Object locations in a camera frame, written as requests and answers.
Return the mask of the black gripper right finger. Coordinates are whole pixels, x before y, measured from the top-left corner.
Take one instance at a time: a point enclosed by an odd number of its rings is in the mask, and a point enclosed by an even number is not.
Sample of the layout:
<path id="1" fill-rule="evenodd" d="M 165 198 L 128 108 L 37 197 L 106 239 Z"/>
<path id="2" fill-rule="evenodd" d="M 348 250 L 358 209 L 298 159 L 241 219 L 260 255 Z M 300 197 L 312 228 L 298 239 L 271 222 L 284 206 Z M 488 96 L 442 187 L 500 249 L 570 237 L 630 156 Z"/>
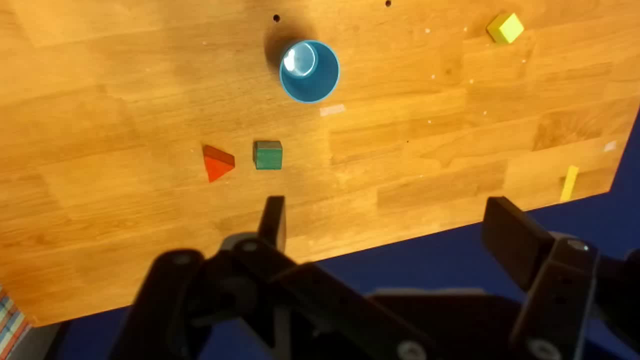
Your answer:
<path id="1" fill-rule="evenodd" d="M 601 256 L 545 230 L 504 197 L 485 200 L 481 243 L 526 295 L 510 348 L 526 360 L 582 360 L 592 316 L 640 348 L 640 253 Z"/>

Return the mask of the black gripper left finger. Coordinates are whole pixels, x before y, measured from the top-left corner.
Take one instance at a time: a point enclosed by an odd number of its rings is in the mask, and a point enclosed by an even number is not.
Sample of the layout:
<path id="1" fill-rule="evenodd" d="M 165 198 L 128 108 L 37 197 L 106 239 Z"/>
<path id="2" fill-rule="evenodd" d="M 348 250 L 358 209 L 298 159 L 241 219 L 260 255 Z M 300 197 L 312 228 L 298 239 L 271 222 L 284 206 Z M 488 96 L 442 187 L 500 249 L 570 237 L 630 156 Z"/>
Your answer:
<path id="1" fill-rule="evenodd" d="M 159 255 L 109 360 L 197 360 L 215 324 L 241 320 L 274 360 L 436 360 L 425 331 L 284 255 L 285 200 L 265 200 L 253 233 L 213 256 Z"/>

